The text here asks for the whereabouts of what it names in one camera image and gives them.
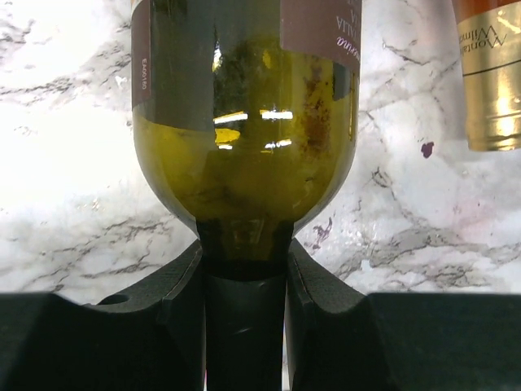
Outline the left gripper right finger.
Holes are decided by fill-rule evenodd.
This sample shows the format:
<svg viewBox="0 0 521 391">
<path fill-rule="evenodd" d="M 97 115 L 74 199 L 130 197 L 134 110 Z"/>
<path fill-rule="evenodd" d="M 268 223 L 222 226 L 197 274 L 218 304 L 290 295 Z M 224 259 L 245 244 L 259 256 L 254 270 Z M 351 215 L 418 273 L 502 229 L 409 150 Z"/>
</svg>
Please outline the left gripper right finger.
<svg viewBox="0 0 521 391">
<path fill-rule="evenodd" d="M 294 390 L 517 390 L 520 298 L 362 294 L 293 242 L 286 341 Z"/>
</svg>

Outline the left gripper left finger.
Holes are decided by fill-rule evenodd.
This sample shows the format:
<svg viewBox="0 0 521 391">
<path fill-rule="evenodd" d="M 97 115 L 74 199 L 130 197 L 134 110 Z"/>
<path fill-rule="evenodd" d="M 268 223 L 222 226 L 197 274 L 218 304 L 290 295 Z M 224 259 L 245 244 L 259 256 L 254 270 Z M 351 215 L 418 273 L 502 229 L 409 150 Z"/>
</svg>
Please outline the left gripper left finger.
<svg viewBox="0 0 521 391">
<path fill-rule="evenodd" d="M 201 390 L 200 246 L 96 305 L 1 296 L 4 390 Z"/>
</svg>

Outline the dark bottle silver neck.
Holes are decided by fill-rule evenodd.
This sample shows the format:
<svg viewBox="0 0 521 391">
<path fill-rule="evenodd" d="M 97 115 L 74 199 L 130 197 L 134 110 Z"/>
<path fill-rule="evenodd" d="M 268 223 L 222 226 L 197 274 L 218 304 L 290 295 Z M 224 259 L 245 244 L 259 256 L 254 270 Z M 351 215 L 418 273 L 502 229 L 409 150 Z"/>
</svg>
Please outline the dark bottle silver neck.
<svg viewBox="0 0 521 391">
<path fill-rule="evenodd" d="M 357 138 L 359 1 L 134 1 L 134 145 L 197 235 L 210 390 L 278 390 L 291 241 Z"/>
</svg>

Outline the red wine bottle gold cap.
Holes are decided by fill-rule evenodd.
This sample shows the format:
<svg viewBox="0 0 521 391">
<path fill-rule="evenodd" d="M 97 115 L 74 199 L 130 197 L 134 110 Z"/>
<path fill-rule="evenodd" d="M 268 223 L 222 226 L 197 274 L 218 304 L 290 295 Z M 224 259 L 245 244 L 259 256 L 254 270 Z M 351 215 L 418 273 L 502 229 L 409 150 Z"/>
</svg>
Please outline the red wine bottle gold cap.
<svg viewBox="0 0 521 391">
<path fill-rule="evenodd" d="M 520 2 L 453 1 L 473 151 L 520 148 Z"/>
</svg>

